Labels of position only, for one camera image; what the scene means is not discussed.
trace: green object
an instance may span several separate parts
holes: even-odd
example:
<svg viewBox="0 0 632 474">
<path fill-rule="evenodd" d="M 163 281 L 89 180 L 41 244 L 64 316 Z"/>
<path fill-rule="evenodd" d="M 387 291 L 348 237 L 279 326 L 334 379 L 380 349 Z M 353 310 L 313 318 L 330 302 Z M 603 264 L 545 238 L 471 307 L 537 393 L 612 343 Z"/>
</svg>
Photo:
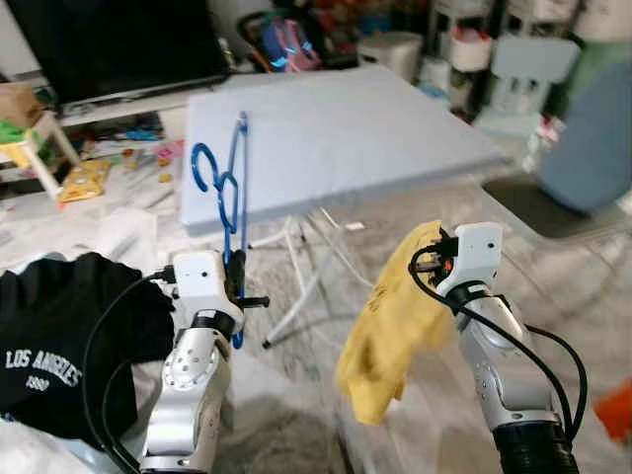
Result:
<svg viewBox="0 0 632 474">
<path fill-rule="evenodd" d="M 584 50 L 569 81 L 569 99 L 589 86 L 593 79 L 614 62 L 629 61 L 632 58 L 632 44 L 628 42 L 586 42 Z"/>
<path fill-rule="evenodd" d="M 120 155 L 110 155 L 110 156 L 107 156 L 106 158 L 108 158 L 112 162 L 113 165 L 119 165 L 120 161 L 122 160 L 122 156 Z"/>
<path fill-rule="evenodd" d="M 0 144 L 16 143 L 25 140 L 26 128 L 15 126 L 6 120 L 0 120 Z M 48 145 L 41 142 L 41 138 L 36 131 L 33 132 L 33 140 L 39 147 L 38 156 L 46 165 L 49 165 L 54 156 Z"/>
<path fill-rule="evenodd" d="M 8 123 L 6 120 L 0 120 L 0 143 L 15 143 L 23 141 L 24 134 L 27 130 L 20 126 Z"/>
</svg>

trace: white container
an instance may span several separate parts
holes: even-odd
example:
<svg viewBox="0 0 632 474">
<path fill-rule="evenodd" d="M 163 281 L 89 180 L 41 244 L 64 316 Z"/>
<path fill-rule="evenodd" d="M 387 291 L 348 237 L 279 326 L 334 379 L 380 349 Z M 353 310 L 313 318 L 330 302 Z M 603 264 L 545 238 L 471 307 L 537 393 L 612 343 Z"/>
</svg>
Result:
<svg viewBox="0 0 632 474">
<path fill-rule="evenodd" d="M 357 56 L 361 64 L 383 64 L 408 82 L 413 82 L 422 42 L 422 37 L 414 33 L 382 33 L 362 39 L 357 46 Z"/>
<path fill-rule="evenodd" d="M 452 35 L 450 64 L 461 72 L 487 69 L 492 55 L 492 44 L 492 39 L 486 34 L 478 34 L 476 39 L 462 39 L 458 35 Z"/>
<path fill-rule="evenodd" d="M 451 66 L 445 59 L 425 57 L 419 73 L 419 84 L 437 87 L 447 92 L 450 85 L 450 69 Z"/>
</svg>

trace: orange object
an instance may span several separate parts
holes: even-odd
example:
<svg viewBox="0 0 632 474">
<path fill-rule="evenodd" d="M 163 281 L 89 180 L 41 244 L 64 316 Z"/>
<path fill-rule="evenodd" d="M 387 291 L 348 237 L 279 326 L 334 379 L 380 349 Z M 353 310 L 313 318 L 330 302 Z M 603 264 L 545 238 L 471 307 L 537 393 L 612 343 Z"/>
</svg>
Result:
<svg viewBox="0 0 632 474">
<path fill-rule="evenodd" d="M 594 413 L 614 441 L 623 443 L 629 439 L 632 436 L 632 379 L 598 402 Z"/>
</svg>

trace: black t-shirt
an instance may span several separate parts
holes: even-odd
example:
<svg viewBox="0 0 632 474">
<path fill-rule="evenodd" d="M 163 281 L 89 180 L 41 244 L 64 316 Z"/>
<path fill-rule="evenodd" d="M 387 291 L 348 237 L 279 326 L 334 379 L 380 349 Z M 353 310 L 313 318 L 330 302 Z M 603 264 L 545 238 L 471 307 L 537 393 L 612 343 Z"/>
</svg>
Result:
<svg viewBox="0 0 632 474">
<path fill-rule="evenodd" d="M 0 276 L 0 413 L 52 435 L 98 447 L 82 408 L 82 358 L 88 335 L 138 270 L 90 253 L 75 262 L 39 260 L 20 275 Z M 89 400 L 101 426 L 103 393 L 123 361 L 164 359 L 172 348 L 171 299 L 141 283 L 113 308 L 90 361 Z M 121 435 L 136 420 L 133 379 L 126 368 L 113 382 L 109 426 Z"/>
</svg>

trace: yellow toy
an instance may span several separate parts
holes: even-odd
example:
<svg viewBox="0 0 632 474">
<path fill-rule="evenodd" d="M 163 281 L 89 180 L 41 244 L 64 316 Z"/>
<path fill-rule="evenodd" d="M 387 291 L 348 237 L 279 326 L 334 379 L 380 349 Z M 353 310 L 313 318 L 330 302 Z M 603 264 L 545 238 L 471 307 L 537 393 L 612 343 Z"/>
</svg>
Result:
<svg viewBox="0 0 632 474">
<path fill-rule="evenodd" d="M 110 160 L 85 161 L 76 166 L 63 181 L 63 191 L 57 200 L 72 202 L 102 195 L 111 167 Z"/>
</svg>

